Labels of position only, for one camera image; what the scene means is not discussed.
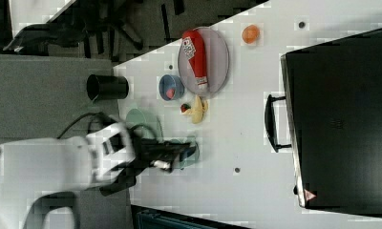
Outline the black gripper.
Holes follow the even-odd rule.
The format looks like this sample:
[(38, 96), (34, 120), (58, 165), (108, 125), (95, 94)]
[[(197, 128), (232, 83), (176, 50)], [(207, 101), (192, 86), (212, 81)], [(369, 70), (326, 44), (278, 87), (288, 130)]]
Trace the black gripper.
[(189, 147), (189, 143), (176, 144), (170, 141), (157, 141), (151, 138), (137, 137), (133, 140), (136, 159), (133, 162), (135, 174), (146, 168), (159, 168), (166, 173), (173, 172), (173, 162), (181, 152)]

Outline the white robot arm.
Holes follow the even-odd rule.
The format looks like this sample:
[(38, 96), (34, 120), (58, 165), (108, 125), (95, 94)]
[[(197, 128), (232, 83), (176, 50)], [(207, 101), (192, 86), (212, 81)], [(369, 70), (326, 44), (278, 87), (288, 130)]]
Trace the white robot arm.
[(185, 142), (143, 138), (122, 122), (85, 136), (0, 145), (0, 229), (45, 229), (50, 212), (67, 209), (80, 228), (79, 193), (105, 196), (133, 187), (150, 167), (170, 173), (197, 151)]

